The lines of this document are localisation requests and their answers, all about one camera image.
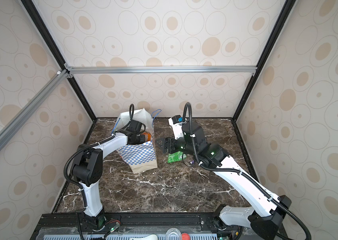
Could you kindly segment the green chips snack packet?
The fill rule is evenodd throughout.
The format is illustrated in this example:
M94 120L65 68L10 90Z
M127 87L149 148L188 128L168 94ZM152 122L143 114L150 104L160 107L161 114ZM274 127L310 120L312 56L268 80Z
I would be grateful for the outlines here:
M184 154L183 152L168 154L168 163L181 162L184 159L186 159L186 154Z

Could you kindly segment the orange Fox's candy packet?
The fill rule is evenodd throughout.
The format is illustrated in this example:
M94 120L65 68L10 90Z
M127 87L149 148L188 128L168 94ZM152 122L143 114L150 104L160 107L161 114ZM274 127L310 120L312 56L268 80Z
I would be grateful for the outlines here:
M152 135L148 132L142 133L145 136L145 142L150 142L152 140Z

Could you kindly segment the blue checkered paper bag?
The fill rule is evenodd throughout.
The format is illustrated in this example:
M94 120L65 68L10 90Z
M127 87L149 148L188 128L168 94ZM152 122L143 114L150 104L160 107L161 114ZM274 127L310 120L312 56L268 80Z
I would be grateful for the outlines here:
M150 142L141 145L128 144L128 136L131 134L141 135L144 132L152 135ZM153 144L154 118L145 109L135 110L134 104L131 104L128 112L119 115L112 134L122 137L126 143L117 149L117 153L130 166L133 173L142 173L158 167L157 154Z

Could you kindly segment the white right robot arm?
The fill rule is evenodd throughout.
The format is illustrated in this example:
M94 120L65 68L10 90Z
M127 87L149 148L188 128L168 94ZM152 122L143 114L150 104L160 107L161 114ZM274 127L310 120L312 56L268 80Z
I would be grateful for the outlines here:
M189 102L184 105L182 115L169 119L169 125L174 135L161 139L160 147L164 153L191 155L195 165L221 177L250 203L247 208L219 208L214 218L217 228L240 226L252 229L264 240L276 237L285 240L287 237L279 229L285 217L289 216L302 228L307 240L312 238L307 226L290 211L289 197L278 196L265 188L240 167L226 149L207 142L203 128L193 119Z

